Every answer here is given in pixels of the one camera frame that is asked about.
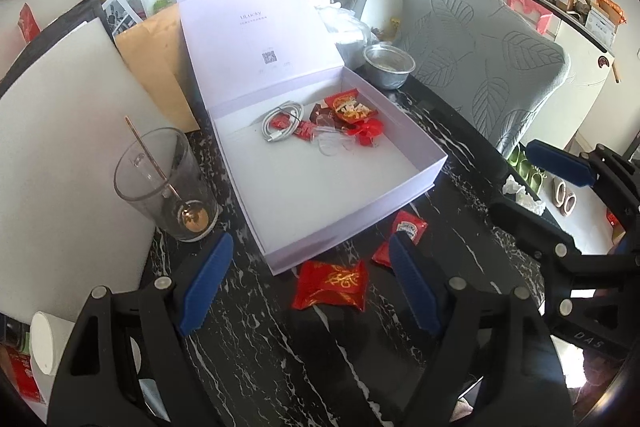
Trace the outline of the lavender gift box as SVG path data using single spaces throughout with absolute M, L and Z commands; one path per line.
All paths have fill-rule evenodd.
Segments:
M 308 0 L 177 0 L 198 90 L 262 257 L 282 273 L 375 225 L 434 184 L 446 154 L 384 94 L 348 69 Z M 324 156 L 268 138 L 279 113 L 309 120 L 357 89 L 384 133 Z

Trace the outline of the grey leaf pattern chair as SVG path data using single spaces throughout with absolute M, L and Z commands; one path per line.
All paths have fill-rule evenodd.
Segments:
M 413 77 L 504 157 L 570 70 L 562 46 L 502 0 L 402 0 L 395 46 L 416 61 Z

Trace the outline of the dark brown candy packet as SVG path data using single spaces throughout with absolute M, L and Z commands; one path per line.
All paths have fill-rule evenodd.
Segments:
M 317 103 L 312 109 L 309 115 L 311 124 L 321 127 L 334 127 L 335 120 L 332 109 L 326 104 Z

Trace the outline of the brown paper envelope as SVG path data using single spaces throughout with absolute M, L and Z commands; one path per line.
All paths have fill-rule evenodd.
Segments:
M 115 38 L 124 62 L 153 102 L 175 127 L 200 129 L 193 114 L 198 87 L 178 5 L 171 5 Z

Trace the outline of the white plastic bag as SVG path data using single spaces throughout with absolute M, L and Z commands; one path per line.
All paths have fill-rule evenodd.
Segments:
M 351 70 L 361 67 L 364 49 L 373 41 L 371 29 L 351 10 L 330 6 L 320 14 L 345 66 Z

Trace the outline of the red cartoon snack packet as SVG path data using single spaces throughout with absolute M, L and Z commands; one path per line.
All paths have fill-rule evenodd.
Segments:
M 378 111 L 367 104 L 362 103 L 357 89 L 343 91 L 324 99 L 324 103 L 332 109 L 335 116 L 346 122 L 346 124 L 358 124 L 370 117 L 375 116 Z

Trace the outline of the long red sauce packet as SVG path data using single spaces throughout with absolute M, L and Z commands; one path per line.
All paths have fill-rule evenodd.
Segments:
M 294 115 L 279 113 L 273 116 L 267 124 L 268 138 L 271 141 L 283 141 L 291 136 L 310 142 L 314 124 L 310 121 L 297 119 Z

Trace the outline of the red gold candy packet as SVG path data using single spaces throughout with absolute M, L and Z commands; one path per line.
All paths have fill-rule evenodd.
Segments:
M 352 267 L 320 261 L 305 261 L 300 267 L 292 308 L 303 310 L 314 305 L 366 309 L 369 275 L 360 260 Z

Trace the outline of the crumpled white tissue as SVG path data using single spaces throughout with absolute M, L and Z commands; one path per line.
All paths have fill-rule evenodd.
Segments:
M 503 195 L 512 196 L 514 202 L 526 210 L 535 213 L 537 216 L 541 216 L 546 210 L 546 204 L 542 200 L 534 199 L 526 191 L 526 187 L 523 184 L 519 184 L 513 176 L 508 176 L 506 182 L 504 182 L 501 192 Z

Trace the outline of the white foam board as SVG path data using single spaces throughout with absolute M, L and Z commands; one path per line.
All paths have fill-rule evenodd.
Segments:
M 2 314 L 73 321 L 93 287 L 139 286 L 154 225 L 116 194 L 114 173 L 135 131 L 168 124 L 99 20 L 2 94 Z

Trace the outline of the red bow hair clip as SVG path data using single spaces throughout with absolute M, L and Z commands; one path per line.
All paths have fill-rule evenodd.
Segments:
M 375 139 L 383 133 L 384 124 L 376 118 L 358 121 L 346 130 L 346 134 L 362 146 L 372 146 Z

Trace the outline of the paper towel roll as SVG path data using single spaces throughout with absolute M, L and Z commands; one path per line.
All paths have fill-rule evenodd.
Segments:
M 62 361 L 75 323 L 37 311 L 29 329 L 29 353 L 32 375 L 45 405 L 49 404 L 55 374 Z

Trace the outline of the steel bowl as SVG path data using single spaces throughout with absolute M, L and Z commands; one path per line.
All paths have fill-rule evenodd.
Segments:
M 409 53 L 386 42 L 367 46 L 363 58 L 363 78 L 384 91 L 399 89 L 416 68 Z

